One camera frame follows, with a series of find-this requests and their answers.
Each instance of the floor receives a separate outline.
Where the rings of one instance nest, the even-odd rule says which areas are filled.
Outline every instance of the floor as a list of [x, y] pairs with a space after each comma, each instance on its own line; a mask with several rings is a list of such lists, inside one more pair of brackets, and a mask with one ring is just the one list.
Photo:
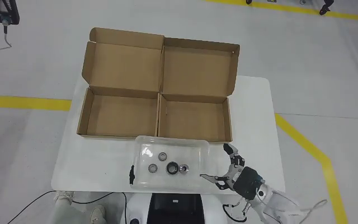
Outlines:
[[[302, 7], [317, 9], [323, 4], [307, 2]], [[277, 4], [300, 6], [298, 0]], [[20, 25], [8, 31], [13, 48], [0, 52], [0, 96], [71, 99], [88, 34], [95, 26], [240, 44], [238, 74], [270, 81], [275, 112], [330, 157], [348, 221], [358, 222], [354, 210], [358, 200], [354, 191], [358, 184], [354, 174], [358, 169], [357, 20], [201, 0], [36, 0], [19, 1], [18, 8]], [[331, 9], [357, 13], [358, 3], [337, 1]], [[7, 223], [51, 189], [66, 117], [65, 111], [0, 108], [0, 223]], [[303, 207], [329, 199], [320, 164], [277, 130], [286, 192]], [[88, 201], [101, 195], [80, 192], [76, 199]], [[14, 223], [45, 223], [53, 196], [41, 198]], [[236, 200], [220, 198], [225, 203]], [[101, 203], [110, 208], [109, 223], [117, 223], [123, 196], [113, 194]], [[77, 208], [89, 211], [91, 206]], [[248, 220], [260, 223], [253, 211]], [[312, 213], [305, 223], [335, 223], [331, 204]]]

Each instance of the yellow tape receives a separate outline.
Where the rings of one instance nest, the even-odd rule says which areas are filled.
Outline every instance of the yellow tape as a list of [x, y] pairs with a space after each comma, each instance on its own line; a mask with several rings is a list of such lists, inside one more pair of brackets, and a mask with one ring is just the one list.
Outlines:
[[0, 108], [68, 111], [70, 107], [71, 100], [0, 96]]
[[[224, 3], [224, 4], [236, 4], [239, 6], [249, 6], [249, 7], [256, 7], [256, 8], [265, 8], [268, 10], [295, 12], [295, 13], [319, 16], [319, 10], [314, 10], [311, 8], [301, 8], [301, 7], [297, 7], [297, 6], [284, 6], [281, 4], [255, 2], [255, 0], [253, 0], [253, 2], [251, 4], [246, 4], [245, 0], [206, 0], [206, 1], [207, 2]], [[358, 20], [358, 15], [348, 14], [348, 13], [340, 13], [340, 12], [327, 12], [324, 16], [335, 17], [335, 18], [346, 18], [346, 19], [350, 19], [350, 20]]]
[[276, 124], [293, 138], [300, 146], [310, 153], [321, 165], [323, 175], [326, 180], [328, 194], [331, 198], [332, 208], [335, 213], [336, 223], [348, 223], [343, 201], [341, 199], [340, 190], [336, 180], [335, 172], [331, 160], [321, 152], [314, 144], [299, 133], [291, 124], [289, 124], [281, 115], [275, 114]]

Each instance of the shoe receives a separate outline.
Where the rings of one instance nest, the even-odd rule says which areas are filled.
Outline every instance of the shoe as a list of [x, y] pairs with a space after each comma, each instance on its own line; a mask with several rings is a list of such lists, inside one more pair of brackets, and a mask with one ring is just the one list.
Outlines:
[[91, 218], [89, 219], [89, 221], [91, 223], [94, 223], [96, 220], [98, 220], [99, 218], [105, 218], [106, 215], [106, 210], [102, 205], [97, 205], [94, 210], [91, 213]]
[[73, 199], [73, 194], [74, 192], [65, 192], [65, 191], [57, 191], [56, 192], [56, 196], [54, 198], [55, 200], [55, 203], [58, 199], [64, 199], [64, 198], [67, 198], [69, 200], [69, 203], [71, 204], [72, 203], [72, 199]]

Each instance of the open cardboard box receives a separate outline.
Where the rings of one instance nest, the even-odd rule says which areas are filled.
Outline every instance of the open cardboard box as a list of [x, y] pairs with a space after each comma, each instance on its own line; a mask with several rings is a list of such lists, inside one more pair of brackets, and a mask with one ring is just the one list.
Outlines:
[[82, 77], [89, 84], [77, 134], [156, 136], [164, 36], [93, 28]]
[[158, 136], [231, 142], [239, 45], [165, 38]]
[[89, 39], [78, 134], [232, 141], [239, 45], [101, 28]]

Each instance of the plastic container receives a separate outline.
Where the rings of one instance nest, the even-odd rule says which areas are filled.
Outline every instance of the plastic container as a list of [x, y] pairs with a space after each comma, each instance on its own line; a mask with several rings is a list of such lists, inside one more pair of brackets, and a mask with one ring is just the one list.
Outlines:
[[[204, 140], [187, 140], [138, 136], [136, 153], [133, 161], [135, 179], [133, 188], [144, 190], [189, 190], [200, 188], [200, 174], [206, 170], [209, 155], [209, 143]], [[159, 160], [161, 152], [167, 154], [165, 161]], [[167, 165], [176, 162], [178, 166], [187, 164], [186, 174], [171, 175]], [[150, 164], [157, 165], [156, 172], [149, 172]]]

